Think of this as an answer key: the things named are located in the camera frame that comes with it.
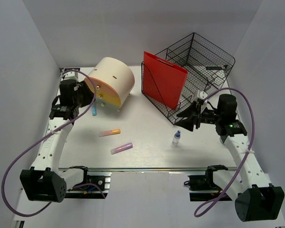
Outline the peach top drawer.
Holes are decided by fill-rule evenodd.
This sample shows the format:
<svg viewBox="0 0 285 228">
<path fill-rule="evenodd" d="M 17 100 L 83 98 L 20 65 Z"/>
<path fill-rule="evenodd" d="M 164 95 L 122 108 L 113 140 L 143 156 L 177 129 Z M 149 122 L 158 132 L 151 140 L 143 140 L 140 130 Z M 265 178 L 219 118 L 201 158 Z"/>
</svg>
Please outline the peach top drawer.
<svg viewBox="0 0 285 228">
<path fill-rule="evenodd" d="M 96 89 L 97 93 L 104 93 L 105 95 L 111 95 L 113 97 L 119 97 L 117 92 L 110 85 L 108 85 L 106 82 L 104 82 L 98 78 L 94 78 L 94 77 L 90 77 L 90 79 L 93 81 L 95 88 L 97 88 L 97 86 L 99 86 L 99 89 Z M 86 82 L 89 89 L 92 92 L 94 92 L 94 86 L 92 85 L 91 81 L 87 78 L 85 78 L 84 81 Z"/>
</svg>

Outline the cream semicircular drawer box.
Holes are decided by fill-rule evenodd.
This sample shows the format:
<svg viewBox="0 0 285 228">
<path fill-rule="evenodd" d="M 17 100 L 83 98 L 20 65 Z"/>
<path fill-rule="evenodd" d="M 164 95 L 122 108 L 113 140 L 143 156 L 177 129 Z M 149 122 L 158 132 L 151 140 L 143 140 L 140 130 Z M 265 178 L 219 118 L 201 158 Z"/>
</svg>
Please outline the cream semicircular drawer box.
<svg viewBox="0 0 285 228">
<path fill-rule="evenodd" d="M 123 103 L 130 94 L 134 87 L 135 79 L 132 70 L 122 61 L 112 58 L 104 57 L 88 74 L 89 80 L 94 86 L 90 77 L 98 78 L 108 85 L 110 85 L 119 95 L 121 99 L 121 106 L 115 106 L 105 101 L 98 100 L 95 97 L 95 102 L 102 107 L 108 107 L 116 111 L 120 111 Z"/>
</svg>

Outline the red file folder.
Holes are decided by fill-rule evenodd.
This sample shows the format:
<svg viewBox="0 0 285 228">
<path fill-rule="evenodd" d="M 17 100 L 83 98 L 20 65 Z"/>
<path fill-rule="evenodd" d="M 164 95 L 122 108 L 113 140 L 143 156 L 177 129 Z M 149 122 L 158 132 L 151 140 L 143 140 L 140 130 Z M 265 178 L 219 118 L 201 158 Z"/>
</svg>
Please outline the red file folder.
<svg viewBox="0 0 285 228">
<path fill-rule="evenodd" d="M 188 71 L 172 62 L 144 52 L 142 92 L 175 110 L 187 80 Z"/>
</svg>

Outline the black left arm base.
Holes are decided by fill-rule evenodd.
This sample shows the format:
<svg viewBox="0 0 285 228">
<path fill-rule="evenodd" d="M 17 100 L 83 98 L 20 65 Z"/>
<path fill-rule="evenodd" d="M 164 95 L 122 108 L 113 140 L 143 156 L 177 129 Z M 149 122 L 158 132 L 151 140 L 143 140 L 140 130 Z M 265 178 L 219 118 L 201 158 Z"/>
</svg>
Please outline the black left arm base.
<svg viewBox="0 0 285 228">
<path fill-rule="evenodd" d="M 111 173 L 85 166 L 60 169 L 59 174 L 66 181 L 66 199 L 105 199 L 111 182 Z"/>
</svg>

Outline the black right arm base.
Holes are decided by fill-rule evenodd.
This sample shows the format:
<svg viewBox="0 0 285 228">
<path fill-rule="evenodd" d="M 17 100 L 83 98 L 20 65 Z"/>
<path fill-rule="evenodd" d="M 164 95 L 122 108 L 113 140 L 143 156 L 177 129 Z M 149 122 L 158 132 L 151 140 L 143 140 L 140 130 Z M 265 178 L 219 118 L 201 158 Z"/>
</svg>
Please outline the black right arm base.
<svg viewBox="0 0 285 228">
<path fill-rule="evenodd" d="M 231 171 L 224 165 L 211 165 L 206 168 L 188 170 L 188 180 L 183 186 L 189 188 L 190 202 L 204 202 L 215 199 L 222 192 L 222 188 L 213 182 L 213 173 L 216 171 Z"/>
</svg>

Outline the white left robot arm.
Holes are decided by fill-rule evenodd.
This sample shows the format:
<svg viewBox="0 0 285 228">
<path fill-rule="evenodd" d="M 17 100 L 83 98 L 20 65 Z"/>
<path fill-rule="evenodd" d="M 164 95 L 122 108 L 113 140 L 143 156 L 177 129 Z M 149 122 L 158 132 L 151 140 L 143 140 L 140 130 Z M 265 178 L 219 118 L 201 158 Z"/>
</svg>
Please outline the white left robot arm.
<svg viewBox="0 0 285 228">
<path fill-rule="evenodd" d="M 48 138 L 42 140 L 36 159 L 28 170 L 22 170 L 20 181 L 30 201 L 61 202 L 75 185 L 82 190 L 91 184 L 83 166 L 58 171 L 66 139 L 72 130 L 81 107 L 89 107 L 95 100 L 94 89 L 87 78 L 62 80 L 60 94 L 52 102 L 47 127 Z"/>
</svg>

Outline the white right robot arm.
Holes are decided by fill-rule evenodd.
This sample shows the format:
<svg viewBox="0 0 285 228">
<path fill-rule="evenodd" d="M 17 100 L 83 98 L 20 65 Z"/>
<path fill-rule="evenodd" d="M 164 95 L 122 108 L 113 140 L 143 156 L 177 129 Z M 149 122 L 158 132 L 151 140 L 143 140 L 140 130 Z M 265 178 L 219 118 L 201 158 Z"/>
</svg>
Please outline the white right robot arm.
<svg viewBox="0 0 285 228">
<path fill-rule="evenodd" d="M 233 95 L 221 94 L 218 106 L 210 110 L 207 108 L 207 93 L 197 91 L 191 105 L 177 115 L 181 120 L 176 125 L 193 131 L 201 123 L 214 124 L 237 166 L 235 174 L 223 165 L 207 168 L 206 186 L 212 190 L 222 189 L 212 202 L 228 196 L 234 201 L 236 214 L 243 222 L 275 220 L 285 197 L 284 191 L 274 186 L 262 171 L 250 148 L 247 131 L 237 119 L 236 110 L 237 101 Z"/>
</svg>

